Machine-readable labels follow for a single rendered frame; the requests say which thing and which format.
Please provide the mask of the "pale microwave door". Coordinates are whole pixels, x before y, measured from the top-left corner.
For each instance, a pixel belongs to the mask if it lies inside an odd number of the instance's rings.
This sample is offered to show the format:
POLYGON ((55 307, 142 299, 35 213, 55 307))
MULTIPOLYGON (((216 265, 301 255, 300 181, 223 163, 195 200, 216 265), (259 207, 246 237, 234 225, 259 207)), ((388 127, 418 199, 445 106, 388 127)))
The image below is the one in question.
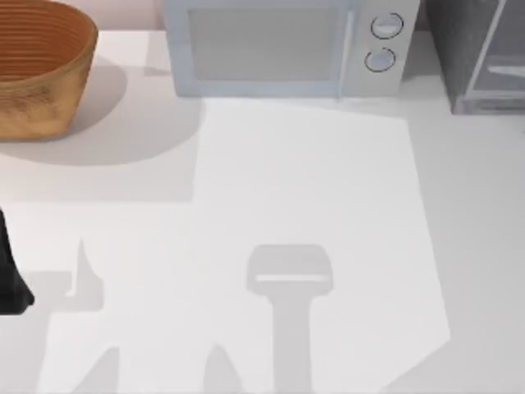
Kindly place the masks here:
POLYGON ((183 97, 342 94, 350 0, 162 0, 183 97))

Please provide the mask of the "brown woven basket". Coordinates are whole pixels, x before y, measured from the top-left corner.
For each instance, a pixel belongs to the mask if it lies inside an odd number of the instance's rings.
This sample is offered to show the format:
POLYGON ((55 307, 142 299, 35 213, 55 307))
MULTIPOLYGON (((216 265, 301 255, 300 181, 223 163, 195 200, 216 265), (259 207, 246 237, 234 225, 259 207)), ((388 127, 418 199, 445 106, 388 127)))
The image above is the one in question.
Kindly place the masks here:
POLYGON ((0 140, 65 134, 84 94, 98 27, 54 0, 0 0, 0 140))

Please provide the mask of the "round microwave knob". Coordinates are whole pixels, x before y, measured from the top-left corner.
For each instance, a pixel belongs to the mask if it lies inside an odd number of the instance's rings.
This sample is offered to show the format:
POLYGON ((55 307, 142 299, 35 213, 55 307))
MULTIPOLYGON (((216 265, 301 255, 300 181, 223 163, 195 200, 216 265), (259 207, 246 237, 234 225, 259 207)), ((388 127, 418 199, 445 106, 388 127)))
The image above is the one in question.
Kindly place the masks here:
POLYGON ((393 39, 403 28, 403 18, 393 12, 376 16, 371 23, 371 32, 378 39, 393 39))
POLYGON ((373 73, 382 73, 391 69, 396 63, 396 55, 389 48, 369 52, 364 58, 365 67, 373 73))

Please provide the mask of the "pale microwave oven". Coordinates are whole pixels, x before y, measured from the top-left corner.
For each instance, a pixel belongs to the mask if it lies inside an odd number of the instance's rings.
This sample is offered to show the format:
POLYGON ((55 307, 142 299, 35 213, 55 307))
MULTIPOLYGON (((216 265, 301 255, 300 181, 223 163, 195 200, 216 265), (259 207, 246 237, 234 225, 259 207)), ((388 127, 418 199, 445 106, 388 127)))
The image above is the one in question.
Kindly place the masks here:
POLYGON ((376 98, 394 95, 399 90, 421 0, 350 1, 352 19, 345 33, 342 94, 311 98, 376 98), (371 32, 373 19, 391 12, 403 18, 404 28, 393 39, 376 38, 371 32), (391 49, 396 63, 386 72, 370 72, 364 65, 364 58, 381 48, 391 49))

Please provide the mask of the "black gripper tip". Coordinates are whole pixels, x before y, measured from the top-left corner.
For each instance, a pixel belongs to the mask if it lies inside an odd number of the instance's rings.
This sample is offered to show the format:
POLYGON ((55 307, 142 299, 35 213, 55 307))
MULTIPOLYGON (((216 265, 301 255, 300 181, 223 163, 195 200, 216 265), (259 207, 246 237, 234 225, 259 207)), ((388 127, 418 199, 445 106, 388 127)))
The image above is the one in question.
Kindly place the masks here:
POLYGON ((0 316, 20 315, 35 302, 11 251, 6 220, 0 209, 0 316))

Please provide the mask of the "grey cabinet with dark inside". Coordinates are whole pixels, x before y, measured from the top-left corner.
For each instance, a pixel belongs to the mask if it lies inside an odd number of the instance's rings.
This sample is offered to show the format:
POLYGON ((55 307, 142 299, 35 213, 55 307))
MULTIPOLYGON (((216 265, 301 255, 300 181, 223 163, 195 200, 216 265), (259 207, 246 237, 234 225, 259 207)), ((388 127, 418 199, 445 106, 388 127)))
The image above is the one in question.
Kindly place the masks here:
POLYGON ((426 0, 454 115, 525 115, 525 0, 426 0))

